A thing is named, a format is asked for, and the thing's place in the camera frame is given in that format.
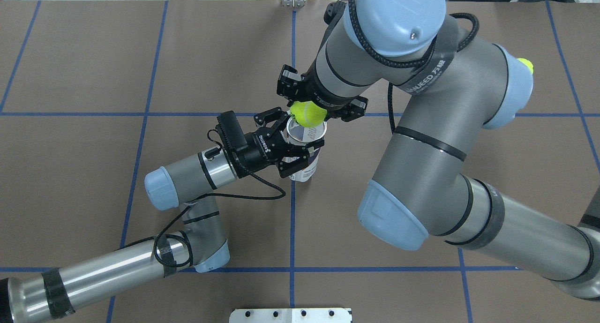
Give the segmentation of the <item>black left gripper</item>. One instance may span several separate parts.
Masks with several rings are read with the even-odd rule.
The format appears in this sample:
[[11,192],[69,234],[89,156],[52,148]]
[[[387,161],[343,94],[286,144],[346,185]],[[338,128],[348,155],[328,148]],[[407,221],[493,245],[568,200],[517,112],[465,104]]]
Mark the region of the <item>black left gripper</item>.
[[236,148],[238,161],[249,172],[255,173],[270,165],[277,165],[281,178],[309,179],[316,172],[318,155],[324,139],[298,142],[283,138],[289,113],[275,107],[254,116],[258,131],[246,133],[246,145]]

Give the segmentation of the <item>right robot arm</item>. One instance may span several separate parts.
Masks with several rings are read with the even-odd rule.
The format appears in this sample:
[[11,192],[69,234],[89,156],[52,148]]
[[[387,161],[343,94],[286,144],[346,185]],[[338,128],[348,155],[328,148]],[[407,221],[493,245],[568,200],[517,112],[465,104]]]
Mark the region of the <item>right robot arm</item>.
[[511,122],[533,90],[532,66],[478,37],[478,18],[445,0],[347,0],[309,70],[281,71],[277,92],[300,125],[355,118],[384,79],[411,99],[361,201],[379,239],[417,250],[430,235],[599,299],[599,194],[566,225],[461,173],[482,129]]

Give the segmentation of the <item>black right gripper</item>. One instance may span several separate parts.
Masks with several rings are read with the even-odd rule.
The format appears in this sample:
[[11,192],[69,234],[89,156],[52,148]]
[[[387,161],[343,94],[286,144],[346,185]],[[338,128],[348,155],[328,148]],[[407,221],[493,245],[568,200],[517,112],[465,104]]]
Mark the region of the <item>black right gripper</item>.
[[333,94],[315,75],[299,75],[291,65],[284,64],[277,79],[276,93],[288,101],[311,101],[328,110],[326,121],[339,119],[351,122],[366,114],[369,100],[358,96],[350,102],[347,97]]

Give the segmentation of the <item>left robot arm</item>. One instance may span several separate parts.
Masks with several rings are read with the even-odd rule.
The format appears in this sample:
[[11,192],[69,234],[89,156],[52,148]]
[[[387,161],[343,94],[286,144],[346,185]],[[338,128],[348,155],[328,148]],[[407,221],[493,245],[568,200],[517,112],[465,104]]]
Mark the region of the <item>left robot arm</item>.
[[42,323],[75,314],[95,302],[184,268],[209,272],[230,259],[216,204],[217,189],[274,165],[286,178],[316,162],[324,145],[323,110],[279,107],[255,114],[257,129],[244,133],[232,111],[217,116],[214,146],[150,172],[144,188],[159,210],[178,208],[183,229],[154,237],[35,278],[1,281],[1,321]]

